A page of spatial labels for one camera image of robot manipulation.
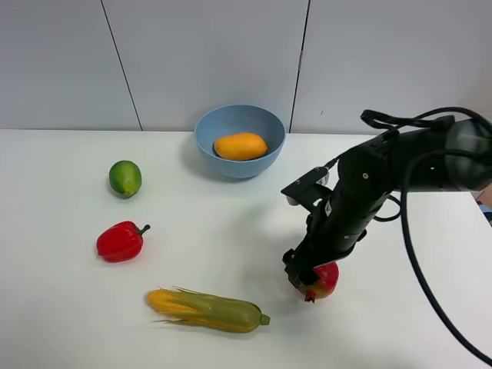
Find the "pomegranate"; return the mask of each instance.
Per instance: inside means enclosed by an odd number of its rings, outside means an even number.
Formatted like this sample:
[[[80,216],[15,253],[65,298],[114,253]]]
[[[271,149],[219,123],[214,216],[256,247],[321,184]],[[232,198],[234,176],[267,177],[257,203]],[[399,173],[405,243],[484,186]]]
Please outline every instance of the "pomegranate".
[[[301,286],[299,291],[304,295],[304,301],[315,302],[318,298],[326,298],[334,291],[338,281],[338,265],[336,262],[321,265],[314,269],[320,279],[311,286]]]

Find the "corn husk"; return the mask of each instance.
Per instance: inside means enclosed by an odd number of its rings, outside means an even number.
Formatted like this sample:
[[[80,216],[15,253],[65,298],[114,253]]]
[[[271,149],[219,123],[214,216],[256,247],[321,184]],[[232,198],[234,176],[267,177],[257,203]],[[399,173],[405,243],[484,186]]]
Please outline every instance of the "corn husk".
[[[232,333],[248,333],[260,325],[269,325],[270,317],[248,301],[221,298],[213,294],[176,288],[159,288],[147,295],[150,306],[169,316],[169,324],[202,326]]]

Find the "red bell pepper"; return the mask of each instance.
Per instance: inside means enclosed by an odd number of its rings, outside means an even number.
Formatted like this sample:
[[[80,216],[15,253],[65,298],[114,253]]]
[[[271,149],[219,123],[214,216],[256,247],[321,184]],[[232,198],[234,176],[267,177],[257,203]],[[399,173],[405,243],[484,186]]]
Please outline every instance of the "red bell pepper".
[[[111,263],[134,258],[144,244],[142,234],[150,227],[147,224],[140,230],[132,221],[113,225],[99,236],[96,242],[98,255]]]

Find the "white wall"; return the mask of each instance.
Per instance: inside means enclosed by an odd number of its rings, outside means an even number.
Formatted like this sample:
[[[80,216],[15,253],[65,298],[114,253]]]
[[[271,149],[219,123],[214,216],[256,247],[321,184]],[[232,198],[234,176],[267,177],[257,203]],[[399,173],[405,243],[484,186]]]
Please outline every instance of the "white wall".
[[[312,0],[294,132],[374,132],[365,108],[492,111],[491,0]]]
[[[291,120],[308,0],[105,0],[145,130],[191,130],[218,105]]]
[[[140,129],[99,0],[0,3],[0,128]]]

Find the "mango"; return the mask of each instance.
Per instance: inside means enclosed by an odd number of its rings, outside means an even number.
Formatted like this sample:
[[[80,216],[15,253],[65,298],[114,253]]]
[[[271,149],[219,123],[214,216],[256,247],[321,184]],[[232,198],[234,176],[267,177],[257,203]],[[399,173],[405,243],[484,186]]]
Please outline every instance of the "mango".
[[[261,136],[242,132],[218,138],[214,150],[223,159],[251,160],[265,155],[268,147]]]

